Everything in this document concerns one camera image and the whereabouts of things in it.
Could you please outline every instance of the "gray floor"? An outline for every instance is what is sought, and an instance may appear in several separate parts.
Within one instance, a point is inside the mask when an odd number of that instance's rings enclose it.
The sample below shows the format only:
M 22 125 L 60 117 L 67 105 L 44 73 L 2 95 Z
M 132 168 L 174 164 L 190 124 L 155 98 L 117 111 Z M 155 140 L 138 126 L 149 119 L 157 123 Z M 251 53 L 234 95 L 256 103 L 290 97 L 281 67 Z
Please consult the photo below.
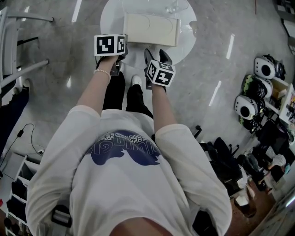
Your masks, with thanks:
M 30 101 L 12 132 L 10 145 L 26 123 L 34 123 L 36 148 L 46 147 L 68 111 L 76 104 L 91 79 L 95 67 L 93 36 L 100 33 L 100 15 L 107 0 L 82 0 L 76 23 L 71 18 L 75 0 L 6 0 L 2 6 L 42 13 L 55 18 L 53 24 L 26 20 L 20 37 L 39 36 L 39 41 L 21 47 L 20 65 L 49 59 L 50 64 L 29 74 L 33 86 Z M 287 45 L 287 35 L 271 0 L 189 0 L 197 21 L 192 22 L 196 43 L 190 54 L 176 65 L 177 75 L 168 96 L 180 123 L 192 132 L 200 125 L 200 139 L 213 141 L 218 136 L 227 143 L 244 144 L 250 134 L 238 123 L 233 111 L 235 97 L 247 73 L 253 72 L 256 55 L 270 53 L 283 60 L 287 82 L 294 75 L 294 57 Z M 226 58 L 230 37 L 235 35 L 230 59 Z M 126 67 L 126 84 L 136 71 Z M 212 106 L 208 106 L 217 86 L 221 86 Z M 151 107 L 151 93 L 144 91 Z M 33 153 L 31 127 L 12 149 Z

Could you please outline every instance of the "white round table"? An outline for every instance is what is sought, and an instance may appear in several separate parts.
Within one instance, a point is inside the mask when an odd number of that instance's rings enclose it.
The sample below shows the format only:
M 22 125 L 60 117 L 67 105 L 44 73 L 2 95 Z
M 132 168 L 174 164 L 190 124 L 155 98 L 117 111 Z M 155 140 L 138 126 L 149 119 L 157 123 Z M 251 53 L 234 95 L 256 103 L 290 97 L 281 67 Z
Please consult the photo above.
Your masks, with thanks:
M 190 4 L 188 9 L 179 13 L 168 13 L 165 8 L 173 1 L 174 0 L 109 0 L 107 2 L 100 18 L 100 30 L 102 34 L 122 34 L 125 13 L 154 14 L 168 18 L 177 18 L 181 21 L 181 30 L 177 47 L 128 43 L 129 54 L 123 60 L 124 63 L 138 69 L 144 69 L 146 65 L 143 52 L 146 48 L 151 51 L 156 60 L 159 60 L 159 50 L 163 49 L 171 57 L 174 65 L 189 54 L 196 40 L 189 23 L 197 19 Z

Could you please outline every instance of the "white chair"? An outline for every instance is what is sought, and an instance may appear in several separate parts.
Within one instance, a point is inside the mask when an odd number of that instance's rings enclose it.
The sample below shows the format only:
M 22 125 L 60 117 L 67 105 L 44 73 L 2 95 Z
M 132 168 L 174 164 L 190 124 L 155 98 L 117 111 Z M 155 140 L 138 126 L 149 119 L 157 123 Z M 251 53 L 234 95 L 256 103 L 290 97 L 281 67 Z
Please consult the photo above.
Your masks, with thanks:
M 18 71 L 17 46 L 38 38 L 18 41 L 18 30 L 22 18 L 53 21 L 53 17 L 15 12 L 8 7 L 0 11 L 0 98 L 13 87 L 17 78 L 49 63 L 48 60 L 44 60 Z

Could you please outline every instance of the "glass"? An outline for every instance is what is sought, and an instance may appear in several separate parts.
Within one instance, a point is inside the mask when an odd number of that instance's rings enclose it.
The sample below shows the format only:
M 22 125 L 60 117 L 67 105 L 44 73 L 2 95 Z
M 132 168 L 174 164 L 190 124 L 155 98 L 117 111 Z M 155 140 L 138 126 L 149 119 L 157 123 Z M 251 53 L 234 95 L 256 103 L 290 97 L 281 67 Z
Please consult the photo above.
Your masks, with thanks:
M 189 3 L 186 0 L 176 0 L 172 2 L 169 6 L 167 6 L 165 9 L 168 13 L 173 14 L 177 12 L 181 12 L 185 9 L 188 9 Z

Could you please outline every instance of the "white sneaker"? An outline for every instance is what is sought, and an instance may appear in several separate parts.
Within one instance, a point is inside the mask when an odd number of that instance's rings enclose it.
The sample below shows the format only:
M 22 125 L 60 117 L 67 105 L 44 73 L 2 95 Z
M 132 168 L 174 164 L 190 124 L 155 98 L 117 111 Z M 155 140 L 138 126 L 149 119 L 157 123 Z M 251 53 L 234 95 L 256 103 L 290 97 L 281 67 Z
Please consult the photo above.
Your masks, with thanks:
M 120 71 L 121 71 L 122 73 L 124 73 L 124 69 L 125 69 L 125 65 L 124 65 L 124 63 L 121 63 Z
M 19 89 L 17 87 L 14 87 L 12 89 L 12 95 L 18 95 L 19 94 Z
M 134 75 L 131 79 L 131 86 L 138 84 L 140 87 L 142 87 L 142 79 L 139 75 Z
M 29 90 L 30 87 L 31 87 L 30 81 L 28 79 L 25 79 L 25 81 L 23 82 L 23 88 Z

